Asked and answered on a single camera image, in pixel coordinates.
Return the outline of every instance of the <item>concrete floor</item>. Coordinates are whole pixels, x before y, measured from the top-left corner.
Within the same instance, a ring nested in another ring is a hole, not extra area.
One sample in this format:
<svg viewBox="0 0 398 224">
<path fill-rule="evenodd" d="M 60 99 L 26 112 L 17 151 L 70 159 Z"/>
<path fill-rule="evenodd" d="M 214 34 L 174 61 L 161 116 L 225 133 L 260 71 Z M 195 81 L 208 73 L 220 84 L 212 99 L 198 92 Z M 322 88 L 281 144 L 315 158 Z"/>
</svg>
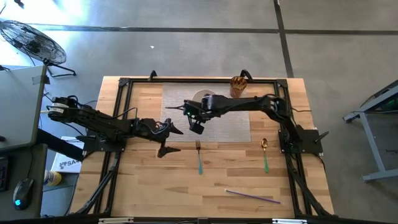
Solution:
<svg viewBox="0 0 398 224">
<path fill-rule="evenodd" d="M 278 27 L 272 0 L 23 2 L 22 10 L 9 1 L 1 19 L 80 26 Z M 281 1 L 286 29 L 397 30 L 397 8 L 394 0 Z M 77 95 L 81 102 L 97 99 L 105 75 L 149 75 L 156 70 L 162 76 L 230 77 L 246 68 L 254 77 L 287 77 L 279 34 L 45 33 L 67 52 L 64 66 L 78 74 L 51 78 L 46 90 L 52 96 Z M 341 119 L 397 79 L 398 36 L 287 35 L 287 43 L 294 76 L 305 79 L 315 125 L 330 131 L 323 147 L 335 213 L 398 222 L 398 178 L 363 183 L 362 175 L 375 172 L 376 163 L 362 125 Z M 0 49 L 1 65 L 32 65 L 7 42 L 0 42 Z M 46 116 L 42 122 L 43 129 L 56 136 L 76 135 Z M 49 152 L 48 168 L 53 157 Z M 64 184 L 73 181 L 74 177 L 67 177 Z M 63 215 L 71 192 L 69 187 L 44 193 L 42 213 Z"/>
</svg>

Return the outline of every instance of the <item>wooden table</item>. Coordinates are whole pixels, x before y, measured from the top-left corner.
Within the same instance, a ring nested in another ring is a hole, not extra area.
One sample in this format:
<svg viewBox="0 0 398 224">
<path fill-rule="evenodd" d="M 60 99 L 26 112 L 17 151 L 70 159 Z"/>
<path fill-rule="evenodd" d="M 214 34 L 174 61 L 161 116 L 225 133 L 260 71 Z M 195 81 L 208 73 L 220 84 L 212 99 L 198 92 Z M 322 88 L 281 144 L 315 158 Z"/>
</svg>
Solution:
<svg viewBox="0 0 398 224">
<path fill-rule="evenodd" d="M 97 110 L 112 115 L 119 79 L 104 77 Z M 309 110 L 303 79 L 290 78 L 287 81 L 292 106 L 298 110 Z M 246 91 L 248 97 L 274 93 L 273 86 L 267 84 L 249 84 Z M 139 108 L 139 118 L 159 121 L 161 104 L 161 83 L 134 84 L 130 107 Z M 134 117 L 133 111 L 128 118 Z M 194 142 L 167 142 L 168 146 L 182 151 L 159 159 L 156 157 L 158 143 L 139 138 L 129 139 L 119 167 L 112 216 L 294 217 L 285 157 L 279 149 L 279 124 L 260 111 L 250 111 L 249 117 L 252 142 L 201 143 L 203 175 L 198 174 Z M 294 117 L 297 124 L 307 129 L 313 128 L 311 113 L 294 112 Z M 264 157 L 260 147 L 262 138 L 267 138 L 269 143 L 268 174 L 264 172 Z M 96 152 L 83 161 L 72 212 L 77 211 L 98 186 L 103 157 L 104 153 Z M 311 154 L 303 154 L 302 157 L 308 188 L 324 208 L 333 213 L 322 163 Z M 282 204 L 231 195 L 225 189 L 272 198 Z M 105 189 L 102 208 L 107 192 L 108 189 Z M 299 188 L 297 192 L 303 205 Z"/>
</svg>

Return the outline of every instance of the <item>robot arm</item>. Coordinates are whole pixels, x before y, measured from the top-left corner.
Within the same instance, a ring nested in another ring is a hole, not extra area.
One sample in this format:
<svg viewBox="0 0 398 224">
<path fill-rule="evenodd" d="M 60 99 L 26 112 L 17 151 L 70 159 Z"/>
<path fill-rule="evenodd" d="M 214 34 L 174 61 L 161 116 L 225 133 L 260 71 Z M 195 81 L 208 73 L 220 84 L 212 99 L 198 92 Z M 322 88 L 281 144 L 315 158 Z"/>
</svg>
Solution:
<svg viewBox="0 0 398 224">
<path fill-rule="evenodd" d="M 50 119 L 61 123 L 76 123 L 95 133 L 94 136 L 78 136 L 78 139 L 83 142 L 95 141 L 110 145 L 109 148 L 115 148 L 118 143 L 127 138 L 140 137 L 161 143 L 158 157 L 163 157 L 168 152 L 179 151 L 179 149 L 165 147 L 170 132 L 183 134 L 174 127 L 170 118 L 167 118 L 165 122 L 150 118 L 118 119 L 118 116 L 112 117 L 94 110 L 91 106 L 81 105 L 74 96 L 55 97 L 52 98 L 52 102 L 52 106 L 47 106 Z"/>
<path fill-rule="evenodd" d="M 208 95 L 204 96 L 200 103 L 185 100 L 182 108 L 183 114 L 187 115 L 190 121 L 190 130 L 197 134 L 201 134 L 204 130 L 204 127 L 200 125 L 201 123 L 205 123 L 214 117 L 221 117 L 229 111 L 262 111 L 270 119 L 286 127 L 291 141 L 300 141 L 294 122 L 290 118 L 286 100 L 273 94 L 238 99 L 227 98 L 222 95 Z"/>
</svg>

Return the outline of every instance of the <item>black mouse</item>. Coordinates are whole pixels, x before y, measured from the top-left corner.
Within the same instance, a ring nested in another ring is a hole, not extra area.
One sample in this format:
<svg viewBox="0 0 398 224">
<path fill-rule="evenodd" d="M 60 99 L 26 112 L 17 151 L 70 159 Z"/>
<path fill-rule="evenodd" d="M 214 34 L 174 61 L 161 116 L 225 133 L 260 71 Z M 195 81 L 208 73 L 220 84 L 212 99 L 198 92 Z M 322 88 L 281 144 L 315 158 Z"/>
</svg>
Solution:
<svg viewBox="0 0 398 224">
<path fill-rule="evenodd" d="M 16 210 L 24 210 L 30 205 L 32 200 L 33 179 L 26 178 L 20 180 L 15 187 L 13 204 Z"/>
</svg>

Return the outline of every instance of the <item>spoon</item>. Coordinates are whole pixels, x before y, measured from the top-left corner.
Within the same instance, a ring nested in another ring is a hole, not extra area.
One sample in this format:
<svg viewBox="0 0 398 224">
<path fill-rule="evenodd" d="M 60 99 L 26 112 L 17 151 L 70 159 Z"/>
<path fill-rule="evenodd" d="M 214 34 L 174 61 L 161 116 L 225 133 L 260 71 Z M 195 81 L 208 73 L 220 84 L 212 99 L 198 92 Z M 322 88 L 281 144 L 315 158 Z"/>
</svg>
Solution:
<svg viewBox="0 0 398 224">
<path fill-rule="evenodd" d="M 261 140 L 261 147 L 262 147 L 262 150 L 264 150 L 264 165 L 266 167 L 266 173 L 268 173 L 268 162 L 267 162 L 267 154 L 266 154 L 267 146 L 268 146 L 268 141 L 266 138 L 263 138 Z"/>
</svg>

